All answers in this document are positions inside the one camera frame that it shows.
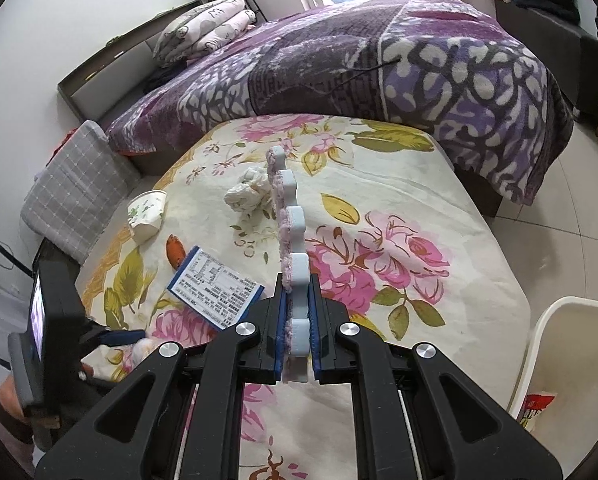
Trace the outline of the person's left hand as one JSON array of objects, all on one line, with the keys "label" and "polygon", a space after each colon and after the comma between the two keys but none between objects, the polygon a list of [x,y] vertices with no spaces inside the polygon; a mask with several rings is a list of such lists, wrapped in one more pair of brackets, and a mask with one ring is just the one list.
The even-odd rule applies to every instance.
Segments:
[{"label": "person's left hand", "polygon": [[34,433],[19,403],[12,374],[0,385],[0,438],[16,444],[34,443]]}]

